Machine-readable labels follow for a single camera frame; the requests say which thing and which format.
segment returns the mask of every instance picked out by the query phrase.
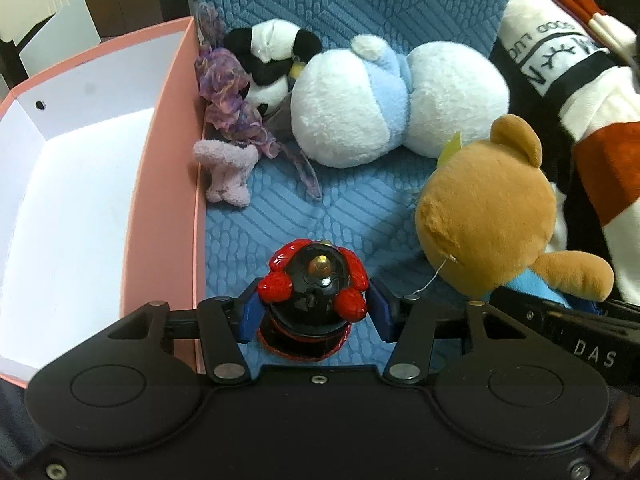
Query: panda plush toy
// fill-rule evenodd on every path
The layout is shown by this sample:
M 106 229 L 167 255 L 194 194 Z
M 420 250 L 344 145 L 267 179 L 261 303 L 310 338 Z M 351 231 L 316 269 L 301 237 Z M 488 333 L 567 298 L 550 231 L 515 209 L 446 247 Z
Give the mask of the panda plush toy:
M 263 117 L 272 114 L 289 94 L 289 78 L 297 79 L 306 63 L 322 50 L 314 33 L 286 20 L 235 28 L 225 35 L 223 46 L 249 74 L 245 100 Z

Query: yellow tag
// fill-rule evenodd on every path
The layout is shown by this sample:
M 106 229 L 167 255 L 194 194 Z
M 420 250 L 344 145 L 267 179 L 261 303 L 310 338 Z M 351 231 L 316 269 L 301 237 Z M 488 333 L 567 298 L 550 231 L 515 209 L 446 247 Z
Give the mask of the yellow tag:
M 442 149 L 442 153 L 438 157 L 438 161 L 436 163 L 436 168 L 439 168 L 443 164 L 445 164 L 452 156 L 454 156 L 457 152 L 462 149 L 462 142 L 460 140 L 461 137 L 460 132 L 456 132 L 451 140 L 448 140 Z
M 304 63 L 298 63 L 298 62 L 294 63 L 291 67 L 291 70 L 289 70 L 289 75 L 293 79 L 298 79 L 304 67 L 305 67 Z

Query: purple scarf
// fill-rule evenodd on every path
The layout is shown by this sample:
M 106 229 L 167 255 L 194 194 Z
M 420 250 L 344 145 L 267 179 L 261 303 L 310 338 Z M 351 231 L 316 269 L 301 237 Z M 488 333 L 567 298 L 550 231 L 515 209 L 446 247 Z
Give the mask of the purple scarf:
M 250 78 L 236 56 L 220 47 L 225 24 L 217 10 L 200 4 L 196 20 L 204 44 L 195 61 L 195 70 L 200 95 L 208 101 L 205 111 L 207 123 L 233 144 L 253 144 L 267 158 L 275 158 L 284 152 L 298 170 L 309 195 L 316 200 L 322 198 L 318 177 L 308 158 L 300 149 L 292 150 L 281 145 L 263 126 L 260 112 L 242 98 L 241 92 L 250 83 Z

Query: teddy bear ear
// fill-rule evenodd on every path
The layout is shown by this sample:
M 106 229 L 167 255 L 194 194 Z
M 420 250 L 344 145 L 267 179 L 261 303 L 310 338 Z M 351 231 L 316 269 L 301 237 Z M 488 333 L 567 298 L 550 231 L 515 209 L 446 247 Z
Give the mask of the teddy bear ear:
M 509 146 L 522 153 L 534 168 L 542 165 L 540 139 L 521 117 L 511 114 L 498 117 L 491 126 L 491 142 Z

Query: red and black toy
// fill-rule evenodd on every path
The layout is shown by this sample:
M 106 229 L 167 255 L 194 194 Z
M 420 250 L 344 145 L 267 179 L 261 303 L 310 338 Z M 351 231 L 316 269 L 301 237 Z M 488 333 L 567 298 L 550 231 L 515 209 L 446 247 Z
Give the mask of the red and black toy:
M 346 341 L 351 323 L 367 315 L 367 272 L 350 250 L 331 242 L 295 240 L 269 261 L 258 284 L 266 314 L 258 339 L 288 359 L 320 361 Z

